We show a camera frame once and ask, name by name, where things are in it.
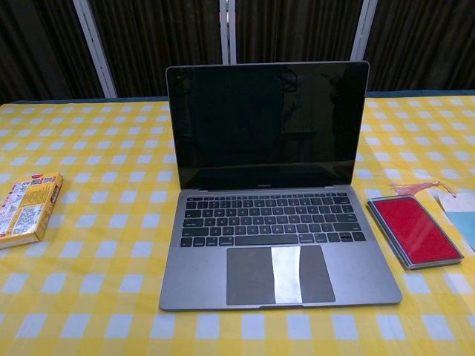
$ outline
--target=laptop screen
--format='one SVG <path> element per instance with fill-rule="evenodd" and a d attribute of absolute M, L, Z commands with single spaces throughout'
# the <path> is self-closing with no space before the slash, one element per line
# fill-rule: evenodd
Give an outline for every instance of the laptop screen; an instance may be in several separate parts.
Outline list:
<path fill-rule="evenodd" d="M 351 183 L 367 62 L 170 67 L 182 189 Z"/>

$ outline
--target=space bar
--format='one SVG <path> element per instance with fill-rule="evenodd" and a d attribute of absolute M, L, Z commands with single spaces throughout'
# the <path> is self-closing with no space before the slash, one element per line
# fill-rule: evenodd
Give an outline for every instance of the space bar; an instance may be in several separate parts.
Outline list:
<path fill-rule="evenodd" d="M 279 235 L 243 235 L 235 237 L 236 246 L 245 245 L 281 245 L 284 243 L 298 243 L 296 234 Z"/>

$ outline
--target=checkered pattern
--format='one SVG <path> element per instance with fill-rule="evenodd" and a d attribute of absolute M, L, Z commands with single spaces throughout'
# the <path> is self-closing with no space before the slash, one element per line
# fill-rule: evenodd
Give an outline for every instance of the checkered pattern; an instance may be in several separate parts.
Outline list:
<path fill-rule="evenodd" d="M 405 271 L 370 218 L 398 306 L 223 313 L 158 309 L 179 193 L 164 102 L 3 105 L 0 191 L 30 173 L 65 182 L 45 236 L 0 250 L 0 354 L 474 355 L 475 253 L 431 191 L 417 197 L 465 255 Z M 475 98 L 368 99 L 353 186 L 475 188 Z"/>

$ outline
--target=curtain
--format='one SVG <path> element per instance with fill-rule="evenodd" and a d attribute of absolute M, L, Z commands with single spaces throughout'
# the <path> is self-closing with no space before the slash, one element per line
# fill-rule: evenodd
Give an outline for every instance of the curtain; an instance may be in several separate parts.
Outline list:
<path fill-rule="evenodd" d="M 350 59 L 362 1 L 236 0 L 237 62 Z"/>
<path fill-rule="evenodd" d="M 368 90 L 475 89 L 474 0 L 379 0 Z"/>
<path fill-rule="evenodd" d="M 170 65 L 221 63 L 218 0 L 90 0 L 118 96 L 164 96 Z"/>
<path fill-rule="evenodd" d="M 0 2 L 0 103 L 103 97 L 72 1 Z"/>

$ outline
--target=laptop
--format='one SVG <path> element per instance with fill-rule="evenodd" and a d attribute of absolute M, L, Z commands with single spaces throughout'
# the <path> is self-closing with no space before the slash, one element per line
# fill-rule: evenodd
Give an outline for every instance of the laptop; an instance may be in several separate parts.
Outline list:
<path fill-rule="evenodd" d="M 351 188 L 367 62 L 170 67 L 163 310 L 398 303 Z"/>

